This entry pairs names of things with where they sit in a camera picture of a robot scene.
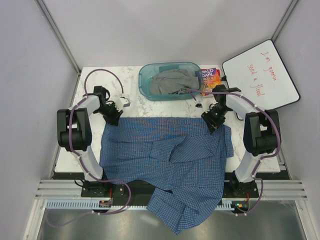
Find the blue checkered long sleeve shirt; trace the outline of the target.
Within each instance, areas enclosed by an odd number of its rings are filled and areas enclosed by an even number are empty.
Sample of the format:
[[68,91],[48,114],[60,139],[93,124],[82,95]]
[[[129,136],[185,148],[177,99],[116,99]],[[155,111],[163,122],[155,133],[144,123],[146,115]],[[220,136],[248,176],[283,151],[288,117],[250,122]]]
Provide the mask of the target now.
[[224,193],[232,131],[201,118],[122,117],[106,125],[99,163],[111,180],[155,187],[147,209],[175,234],[203,223]]

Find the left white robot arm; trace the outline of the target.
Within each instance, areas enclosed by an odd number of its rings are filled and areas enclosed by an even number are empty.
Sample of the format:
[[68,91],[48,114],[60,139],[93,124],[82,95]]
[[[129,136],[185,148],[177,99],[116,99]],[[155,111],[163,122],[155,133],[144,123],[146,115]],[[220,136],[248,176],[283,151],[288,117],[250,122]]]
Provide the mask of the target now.
[[94,182],[92,191],[99,197],[106,196],[110,185],[104,181],[104,170],[99,165],[93,149],[93,132],[90,124],[92,114],[100,114],[105,123],[117,126],[124,108],[130,100],[123,95],[112,100],[103,86],[95,86],[92,93],[85,94],[73,107],[59,109],[56,114],[57,141],[60,147],[71,153],[84,172],[84,179]]

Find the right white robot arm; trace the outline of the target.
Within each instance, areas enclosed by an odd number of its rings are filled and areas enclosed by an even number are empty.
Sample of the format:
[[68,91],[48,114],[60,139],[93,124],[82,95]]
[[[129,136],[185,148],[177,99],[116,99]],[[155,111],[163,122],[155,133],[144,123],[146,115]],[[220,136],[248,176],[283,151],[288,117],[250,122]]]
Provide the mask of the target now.
[[279,115],[276,110],[263,110],[243,95],[237,87],[227,88],[217,85],[209,95],[216,103],[204,103],[201,118],[212,134],[226,120],[227,112],[235,112],[244,120],[243,144],[245,153],[233,172],[234,181],[229,184],[229,191],[235,197],[247,191],[247,183],[255,180],[256,172],[262,160],[272,158],[281,146]]

